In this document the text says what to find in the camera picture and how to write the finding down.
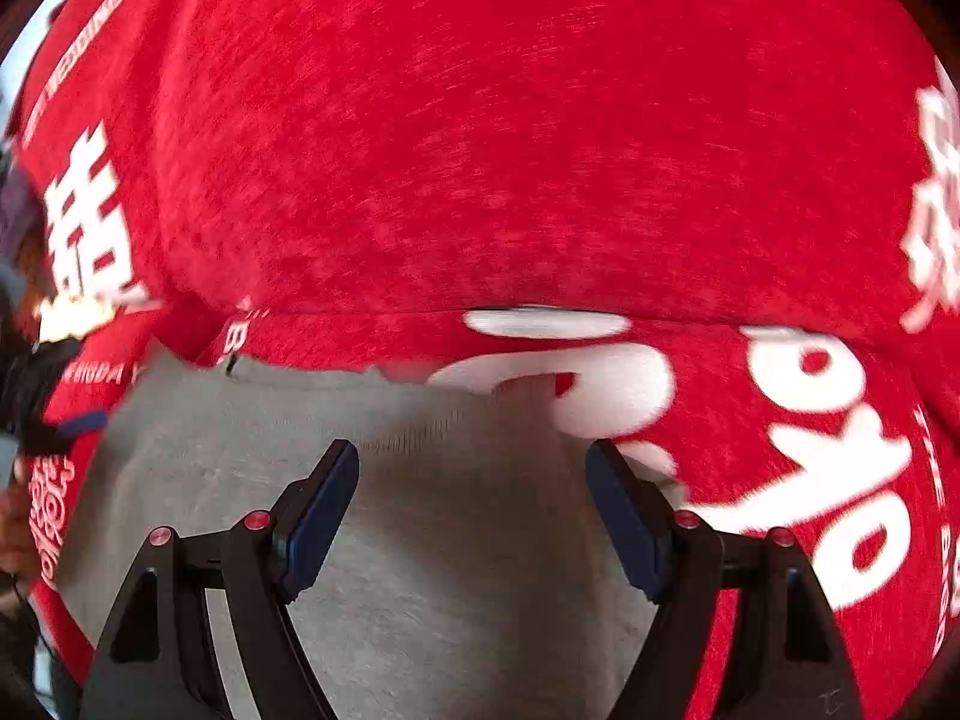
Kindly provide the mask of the grey knit garment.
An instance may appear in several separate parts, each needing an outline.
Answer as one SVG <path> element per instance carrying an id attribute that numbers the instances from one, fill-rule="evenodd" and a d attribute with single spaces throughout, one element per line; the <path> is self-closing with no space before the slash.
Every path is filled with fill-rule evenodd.
<path id="1" fill-rule="evenodd" d="M 358 489 L 290 610 L 338 715 L 605 717 L 652 608 L 592 505 L 586 443 L 556 431 L 550 399 L 535 379 L 485 397 L 161 351 L 94 454 L 60 595 L 98 637 L 149 528 L 231 527 L 342 437 Z"/>

